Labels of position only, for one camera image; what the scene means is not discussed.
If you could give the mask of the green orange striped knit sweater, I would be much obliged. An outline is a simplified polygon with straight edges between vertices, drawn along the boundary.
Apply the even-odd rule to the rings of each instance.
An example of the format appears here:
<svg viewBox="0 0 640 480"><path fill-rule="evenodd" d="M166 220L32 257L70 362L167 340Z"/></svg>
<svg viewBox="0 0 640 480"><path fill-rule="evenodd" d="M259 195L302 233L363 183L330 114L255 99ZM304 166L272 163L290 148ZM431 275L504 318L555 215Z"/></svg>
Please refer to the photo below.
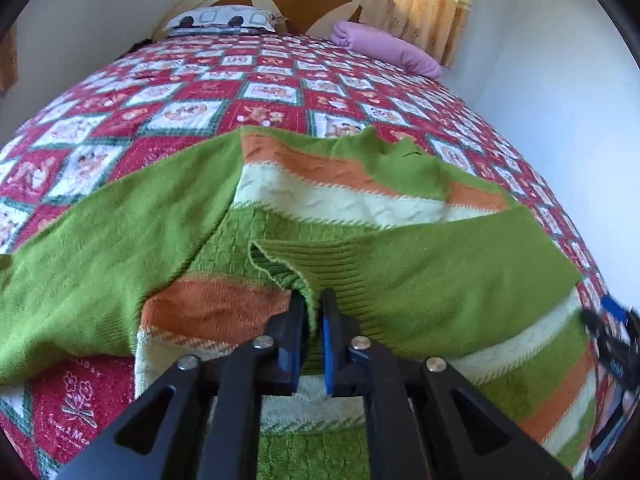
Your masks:
<svg viewBox="0 0 640 480"><path fill-rule="evenodd" d="M593 423L574 263L500 185L374 130L244 127L28 220L1 256L1 427L53 478L185 353L323 289L400 356L444 356L567 468Z"/></svg>

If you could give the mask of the red white patchwork bedspread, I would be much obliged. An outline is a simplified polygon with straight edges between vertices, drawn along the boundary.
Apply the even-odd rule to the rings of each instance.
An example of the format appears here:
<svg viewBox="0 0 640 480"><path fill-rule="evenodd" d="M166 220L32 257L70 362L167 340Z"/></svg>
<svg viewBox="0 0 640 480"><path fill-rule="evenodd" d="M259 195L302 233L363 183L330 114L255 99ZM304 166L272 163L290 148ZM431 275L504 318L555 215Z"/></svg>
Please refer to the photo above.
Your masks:
<svg viewBox="0 0 640 480"><path fill-rule="evenodd" d="M525 204L579 272L583 308L603 284L547 182L445 87L304 36L170 38L125 55L58 96L1 152L1 255L32 235L28 220L67 209L114 180L244 127L334 139L372 129ZM592 354L588 346L591 362ZM594 368L593 423L602 404Z"/></svg>

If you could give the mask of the yellow orange window curtain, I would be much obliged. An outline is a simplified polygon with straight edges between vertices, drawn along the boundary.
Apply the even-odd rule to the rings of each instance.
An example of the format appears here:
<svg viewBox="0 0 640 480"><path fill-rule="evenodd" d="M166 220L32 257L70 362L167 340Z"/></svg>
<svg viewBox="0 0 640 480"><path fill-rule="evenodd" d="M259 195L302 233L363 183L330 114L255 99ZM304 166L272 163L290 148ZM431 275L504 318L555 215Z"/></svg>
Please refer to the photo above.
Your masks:
<svg viewBox="0 0 640 480"><path fill-rule="evenodd" d="M449 68L468 21L471 0L362 0L359 23L404 40Z"/></svg>

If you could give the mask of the pink pillow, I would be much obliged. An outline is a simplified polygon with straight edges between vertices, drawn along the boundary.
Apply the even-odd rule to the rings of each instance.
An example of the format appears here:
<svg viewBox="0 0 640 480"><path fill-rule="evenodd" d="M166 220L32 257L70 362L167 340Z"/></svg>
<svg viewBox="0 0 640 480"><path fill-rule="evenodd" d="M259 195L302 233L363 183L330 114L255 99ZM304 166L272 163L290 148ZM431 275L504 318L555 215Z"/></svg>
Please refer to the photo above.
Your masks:
<svg viewBox="0 0 640 480"><path fill-rule="evenodd" d="M390 63L411 75L431 79L442 76L439 62L420 48L381 29L349 21L333 24L330 39L334 44L374 60Z"/></svg>

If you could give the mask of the dark object beside bed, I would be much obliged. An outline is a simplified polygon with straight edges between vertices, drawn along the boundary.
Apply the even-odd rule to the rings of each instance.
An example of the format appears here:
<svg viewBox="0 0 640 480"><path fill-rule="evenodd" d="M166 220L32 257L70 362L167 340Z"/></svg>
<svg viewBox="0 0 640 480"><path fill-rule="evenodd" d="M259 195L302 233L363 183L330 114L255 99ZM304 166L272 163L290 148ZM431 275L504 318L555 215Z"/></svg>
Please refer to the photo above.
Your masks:
<svg viewBox="0 0 640 480"><path fill-rule="evenodd" d="M139 42L133 44L125 53L123 53L120 57L123 58L125 55L134 53L139 51L140 49L149 46L153 41L150 38L145 38Z"/></svg>

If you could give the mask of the white cartoon print pillow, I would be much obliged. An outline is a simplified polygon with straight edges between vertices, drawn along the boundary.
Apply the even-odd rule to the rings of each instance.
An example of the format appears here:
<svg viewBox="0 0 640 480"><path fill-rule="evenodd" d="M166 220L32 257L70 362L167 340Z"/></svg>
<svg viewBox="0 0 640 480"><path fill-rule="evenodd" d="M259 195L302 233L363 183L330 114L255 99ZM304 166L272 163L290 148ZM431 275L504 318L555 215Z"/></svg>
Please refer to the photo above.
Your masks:
<svg viewBox="0 0 640 480"><path fill-rule="evenodd" d="M168 36L275 34L286 17L245 4L203 6L178 14L163 28Z"/></svg>

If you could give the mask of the yellow orange side curtain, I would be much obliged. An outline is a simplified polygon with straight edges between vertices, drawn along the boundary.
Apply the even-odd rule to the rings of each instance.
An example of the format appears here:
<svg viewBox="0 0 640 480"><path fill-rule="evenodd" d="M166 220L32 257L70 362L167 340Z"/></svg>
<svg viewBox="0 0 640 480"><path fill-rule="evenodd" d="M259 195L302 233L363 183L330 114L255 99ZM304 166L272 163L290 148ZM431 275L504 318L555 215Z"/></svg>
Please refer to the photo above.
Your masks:
<svg viewBox="0 0 640 480"><path fill-rule="evenodd" d="M16 26L13 26L0 44L0 92L6 93L17 81Z"/></svg>

